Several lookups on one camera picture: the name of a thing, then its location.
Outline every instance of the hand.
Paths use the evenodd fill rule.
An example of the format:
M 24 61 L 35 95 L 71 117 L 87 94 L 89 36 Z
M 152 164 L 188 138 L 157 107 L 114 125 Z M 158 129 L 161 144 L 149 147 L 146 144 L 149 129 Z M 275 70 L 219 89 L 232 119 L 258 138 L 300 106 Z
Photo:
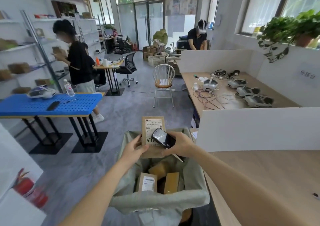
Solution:
M 53 54 L 53 53 L 51 53 L 51 54 L 54 55 L 54 57 L 56 58 L 57 61 L 63 62 L 63 61 L 66 59 L 66 57 L 65 57 L 63 54 L 61 54 L 61 53 L 59 53 L 59 54 Z
M 140 156 L 149 148 L 149 145 L 144 145 L 141 148 L 136 149 L 136 147 L 141 144 L 141 141 L 139 141 L 140 139 L 141 135 L 138 135 L 135 139 L 133 139 L 125 146 L 122 152 L 119 161 L 121 161 L 121 163 L 125 165 L 125 168 L 127 170 L 131 168 L 138 161 Z
M 191 138 L 182 132 L 170 131 L 168 134 L 176 139 L 176 144 L 172 148 L 162 151 L 163 156 L 177 154 L 183 157 L 191 157 L 193 155 L 196 145 Z

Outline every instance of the person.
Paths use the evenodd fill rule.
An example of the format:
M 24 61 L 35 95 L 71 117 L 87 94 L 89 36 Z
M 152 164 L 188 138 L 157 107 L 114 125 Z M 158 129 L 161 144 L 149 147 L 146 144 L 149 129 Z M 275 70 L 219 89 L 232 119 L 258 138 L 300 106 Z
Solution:
M 177 154 L 194 159 L 214 182 L 241 225 L 305 225 L 286 207 L 277 204 L 276 199 L 263 187 L 252 183 L 247 176 L 195 145 L 187 135 L 182 132 L 168 132 L 168 134 L 176 139 L 176 143 L 172 148 L 164 150 L 162 155 Z M 135 149 L 141 143 L 140 139 L 141 135 L 126 145 L 121 158 L 81 199 L 59 226 L 100 226 L 102 224 L 104 214 L 121 177 L 149 148 L 149 145 L 144 145 L 140 149 Z
M 70 45 L 68 57 L 63 54 L 53 54 L 56 60 L 69 66 L 71 83 L 76 86 L 79 93 L 95 93 L 92 63 L 88 63 L 87 53 L 81 42 L 76 40 L 76 30 L 71 23 L 64 19 L 55 21 L 52 28 L 57 38 Z M 94 123 L 104 120 L 98 107 L 93 109 Z
M 94 69 L 93 67 L 95 66 L 96 62 L 89 56 L 89 51 L 88 51 L 88 45 L 86 43 L 82 43 L 84 46 L 84 49 L 87 53 L 87 62 L 88 64 L 92 67 L 91 72 L 94 76 L 99 75 L 99 80 L 96 82 L 95 78 L 93 77 L 93 81 L 97 85 L 105 85 L 106 84 L 106 71 L 104 69 Z
M 203 49 L 207 49 L 207 32 L 206 32 L 207 22 L 205 20 L 200 20 L 198 26 L 193 28 L 188 32 L 188 42 L 189 46 L 187 50 L 200 50 L 203 44 Z

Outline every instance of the door handle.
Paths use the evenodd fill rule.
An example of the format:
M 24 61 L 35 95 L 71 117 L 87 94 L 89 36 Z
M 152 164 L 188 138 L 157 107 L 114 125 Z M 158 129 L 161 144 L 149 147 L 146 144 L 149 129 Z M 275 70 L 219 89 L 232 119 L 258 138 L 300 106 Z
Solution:
M 146 42 L 148 44 L 148 33 L 147 33 L 147 18 L 144 17 L 145 23 L 146 23 Z

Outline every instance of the white sneaker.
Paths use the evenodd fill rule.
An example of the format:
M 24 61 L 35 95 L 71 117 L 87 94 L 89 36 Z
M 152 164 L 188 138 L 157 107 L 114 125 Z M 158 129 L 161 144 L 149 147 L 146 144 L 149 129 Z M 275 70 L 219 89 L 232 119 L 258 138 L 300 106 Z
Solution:
M 104 117 L 101 114 L 98 114 L 93 117 L 93 122 L 95 124 L 97 124 L 98 122 L 102 122 L 102 121 L 104 121 Z

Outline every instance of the white shorts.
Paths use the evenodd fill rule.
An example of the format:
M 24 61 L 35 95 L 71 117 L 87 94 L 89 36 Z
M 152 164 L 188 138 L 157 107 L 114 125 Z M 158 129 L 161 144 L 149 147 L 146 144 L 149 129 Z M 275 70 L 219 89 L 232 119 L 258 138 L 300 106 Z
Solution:
M 96 92 L 96 88 L 94 86 L 94 80 L 92 79 L 89 82 L 86 83 L 79 83 L 76 85 L 76 90 L 77 93 L 95 93 Z

